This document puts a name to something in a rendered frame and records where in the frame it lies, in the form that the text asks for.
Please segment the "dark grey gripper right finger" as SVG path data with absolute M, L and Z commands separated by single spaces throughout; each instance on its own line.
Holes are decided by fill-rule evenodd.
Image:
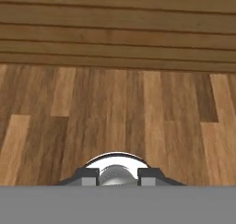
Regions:
M 183 186 L 183 183 L 167 177 L 160 168 L 139 168 L 137 170 L 137 176 L 138 186 Z

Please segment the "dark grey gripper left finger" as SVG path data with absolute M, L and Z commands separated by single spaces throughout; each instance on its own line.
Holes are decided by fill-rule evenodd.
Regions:
M 75 173 L 61 182 L 59 185 L 69 186 L 99 186 L 100 170 L 91 168 L 79 168 Z

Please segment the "wooden slatted counter panel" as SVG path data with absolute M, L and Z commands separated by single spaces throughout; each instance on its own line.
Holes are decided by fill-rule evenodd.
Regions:
M 0 63 L 236 72 L 236 0 L 0 0 Z

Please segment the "white round domed object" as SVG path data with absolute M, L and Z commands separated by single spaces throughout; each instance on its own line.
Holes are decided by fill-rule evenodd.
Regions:
M 137 171 L 149 168 L 149 165 L 130 153 L 108 152 L 91 159 L 84 167 L 100 171 L 100 186 L 115 186 L 137 185 Z

